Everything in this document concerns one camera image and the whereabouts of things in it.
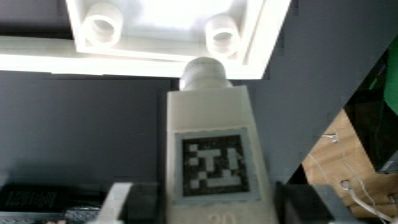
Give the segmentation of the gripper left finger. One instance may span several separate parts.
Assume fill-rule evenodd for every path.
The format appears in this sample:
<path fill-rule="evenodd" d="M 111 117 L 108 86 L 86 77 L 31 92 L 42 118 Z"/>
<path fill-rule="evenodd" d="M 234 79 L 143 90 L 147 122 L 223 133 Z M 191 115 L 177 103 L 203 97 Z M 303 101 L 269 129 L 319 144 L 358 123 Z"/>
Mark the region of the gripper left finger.
<path fill-rule="evenodd" d="M 95 224 L 139 224 L 154 220 L 157 185 L 115 182 L 95 217 Z"/>

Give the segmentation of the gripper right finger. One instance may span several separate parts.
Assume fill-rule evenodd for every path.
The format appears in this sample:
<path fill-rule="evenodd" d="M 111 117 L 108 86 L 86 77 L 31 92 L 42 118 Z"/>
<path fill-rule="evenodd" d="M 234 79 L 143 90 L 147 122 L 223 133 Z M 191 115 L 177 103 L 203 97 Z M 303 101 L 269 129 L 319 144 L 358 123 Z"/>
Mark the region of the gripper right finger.
<path fill-rule="evenodd" d="M 280 224 L 354 224 L 330 186 L 276 183 L 273 201 Z"/>

